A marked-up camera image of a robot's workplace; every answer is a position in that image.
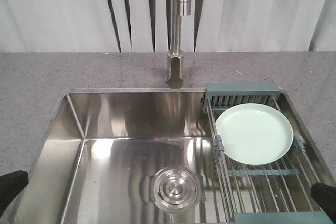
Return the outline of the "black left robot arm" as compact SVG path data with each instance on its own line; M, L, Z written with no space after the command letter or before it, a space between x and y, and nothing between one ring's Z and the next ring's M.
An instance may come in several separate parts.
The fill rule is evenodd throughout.
M1 175L1 216L28 183L28 172L24 170Z

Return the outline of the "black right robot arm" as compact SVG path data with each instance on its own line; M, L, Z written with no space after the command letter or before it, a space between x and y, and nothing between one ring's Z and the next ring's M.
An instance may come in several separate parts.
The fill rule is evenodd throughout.
M335 222L335 187L323 183L315 183L311 186L311 197L328 217Z

